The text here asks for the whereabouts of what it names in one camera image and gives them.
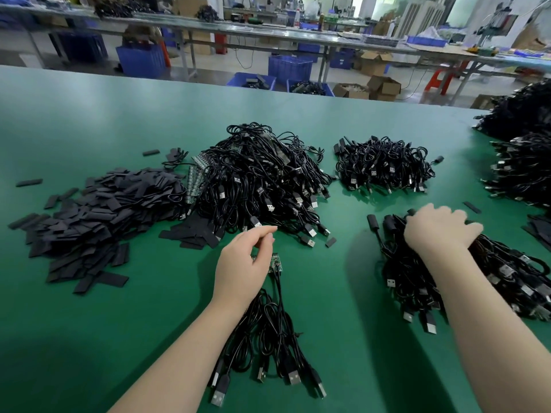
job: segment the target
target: hand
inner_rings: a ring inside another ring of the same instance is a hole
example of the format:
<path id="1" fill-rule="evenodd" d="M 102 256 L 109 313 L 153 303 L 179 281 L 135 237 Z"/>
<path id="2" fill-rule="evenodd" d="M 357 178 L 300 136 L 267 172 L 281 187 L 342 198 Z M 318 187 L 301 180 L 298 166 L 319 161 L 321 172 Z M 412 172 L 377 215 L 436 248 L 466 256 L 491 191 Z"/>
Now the hand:
<path id="1" fill-rule="evenodd" d="M 482 233 L 480 223 L 465 224 L 467 213 L 449 207 L 434 208 L 430 203 L 414 216 L 407 217 L 404 238 L 411 249 L 423 256 L 426 252 L 447 252 L 457 246 L 468 248 Z"/>
<path id="2" fill-rule="evenodd" d="M 255 227 L 239 233 L 222 250 L 216 266 L 211 303 L 224 310 L 236 310 L 243 315 L 256 297 L 272 260 L 272 233 L 277 226 Z M 258 248 L 253 262 L 252 248 Z"/>

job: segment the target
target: left hand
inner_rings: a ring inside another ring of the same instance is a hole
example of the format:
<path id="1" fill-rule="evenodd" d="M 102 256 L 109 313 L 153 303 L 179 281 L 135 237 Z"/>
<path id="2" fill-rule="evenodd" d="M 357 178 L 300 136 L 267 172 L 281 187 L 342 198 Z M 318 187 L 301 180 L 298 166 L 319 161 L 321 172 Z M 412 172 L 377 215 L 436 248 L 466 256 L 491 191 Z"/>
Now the left hand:
<path id="1" fill-rule="evenodd" d="M 242 315 L 264 284 L 272 260 L 272 233 L 277 226 L 255 227 L 236 235 L 222 250 L 216 266 L 211 304 Z M 253 262 L 252 248 L 258 248 Z"/>

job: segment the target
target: green table surface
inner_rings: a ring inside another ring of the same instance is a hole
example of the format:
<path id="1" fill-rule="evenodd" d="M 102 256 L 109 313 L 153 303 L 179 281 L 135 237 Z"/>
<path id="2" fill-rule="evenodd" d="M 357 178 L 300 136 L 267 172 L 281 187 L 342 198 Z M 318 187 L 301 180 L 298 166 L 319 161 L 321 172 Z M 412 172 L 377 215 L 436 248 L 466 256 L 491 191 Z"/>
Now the green table surface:
<path id="1" fill-rule="evenodd" d="M 286 309 L 300 345 L 328 396 L 281 379 L 256 382 L 233 373 L 224 401 L 232 412 L 476 412 L 452 330 L 436 315 L 437 335 L 420 321 L 403 322 L 380 277 L 381 255 L 366 215 L 381 221 L 427 202 L 482 210 L 472 219 L 498 241 L 551 262 L 548 251 L 520 229 L 538 210 L 491 199 L 478 182 L 495 161 L 489 138 L 471 129 L 479 110 L 325 98 L 281 92 L 0 67 L 0 411 L 103 412 L 197 317 L 210 299 L 222 246 L 201 251 L 157 236 L 157 223 L 131 241 L 130 262 L 114 268 L 122 289 L 96 285 L 72 294 L 75 282 L 45 284 L 48 260 L 27 258 L 24 233 L 5 226 L 51 194 L 83 187 L 86 177 L 115 167 L 158 167 L 172 147 L 197 154 L 226 138 L 229 124 L 259 122 L 291 130 L 326 150 L 333 173 L 340 137 L 403 139 L 443 155 L 428 194 L 361 195 L 340 182 L 320 203 L 323 224 L 338 242 L 313 249 L 276 233 Z M 162 155 L 142 157 L 160 149 Z M 43 178 L 39 186 L 15 188 Z M 226 235 L 223 244 L 231 235 Z M 551 326 L 528 321 L 551 347 Z M 218 411 L 205 392 L 201 412 Z"/>

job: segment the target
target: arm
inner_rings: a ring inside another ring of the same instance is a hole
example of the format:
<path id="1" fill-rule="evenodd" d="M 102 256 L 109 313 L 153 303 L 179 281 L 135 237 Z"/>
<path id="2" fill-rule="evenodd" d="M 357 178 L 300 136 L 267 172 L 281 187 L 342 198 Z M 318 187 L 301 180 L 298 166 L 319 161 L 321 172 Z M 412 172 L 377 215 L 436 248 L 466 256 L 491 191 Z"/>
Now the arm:
<path id="1" fill-rule="evenodd" d="M 262 226 L 240 233 L 222 250 L 210 304 L 109 413 L 197 410 L 226 340 L 268 274 L 276 229 Z M 253 263 L 255 245 L 259 250 Z"/>
<path id="2" fill-rule="evenodd" d="M 436 281 L 463 368 L 486 413 L 551 406 L 551 354 L 484 277 L 468 251 L 482 225 L 432 204 L 408 218 L 404 236 Z"/>

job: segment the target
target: gray floor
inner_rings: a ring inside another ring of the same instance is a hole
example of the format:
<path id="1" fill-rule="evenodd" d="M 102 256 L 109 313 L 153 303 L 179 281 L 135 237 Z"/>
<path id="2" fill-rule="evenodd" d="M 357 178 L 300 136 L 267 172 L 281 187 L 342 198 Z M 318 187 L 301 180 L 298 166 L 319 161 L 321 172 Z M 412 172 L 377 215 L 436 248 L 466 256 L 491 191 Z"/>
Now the gray floor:
<path id="1" fill-rule="evenodd" d="M 48 35 L 44 32 L 33 33 L 33 39 L 40 50 L 45 66 L 56 70 L 73 72 L 84 72 L 104 75 L 120 75 L 115 72 L 117 65 L 117 54 L 115 48 L 121 44 L 119 36 L 103 35 L 108 53 L 108 61 L 103 65 L 85 64 L 64 64 L 57 56 Z M 257 43 L 257 41 L 243 41 L 241 43 Z M 24 67 L 25 62 L 22 55 L 33 53 L 29 37 L 24 32 L 0 30 L 0 64 Z M 198 76 L 193 82 L 225 85 L 236 72 L 249 72 L 267 74 L 269 53 L 239 49 L 228 50 L 226 55 L 196 55 Z M 191 57 L 187 55 L 188 65 L 191 64 Z M 171 59 L 172 68 L 161 78 L 165 80 L 182 81 L 182 61 L 180 57 Z M 317 76 L 320 70 L 320 63 L 314 63 L 312 75 Z M 429 103 L 445 104 L 453 95 L 460 80 L 454 79 L 448 94 L 440 96 L 435 89 L 424 92 L 423 89 L 432 76 L 432 71 L 416 70 L 414 68 L 391 67 L 388 76 L 402 84 L 402 93 L 397 101 L 408 103 Z M 329 69 L 327 82 L 331 87 L 339 82 L 366 84 L 369 77 L 356 70 Z M 463 93 L 458 97 L 455 106 L 468 108 L 479 94 L 506 95 L 524 84 L 514 80 L 512 77 L 485 77 L 473 76 L 466 84 Z M 276 86 L 278 91 L 285 91 L 285 87 Z"/>

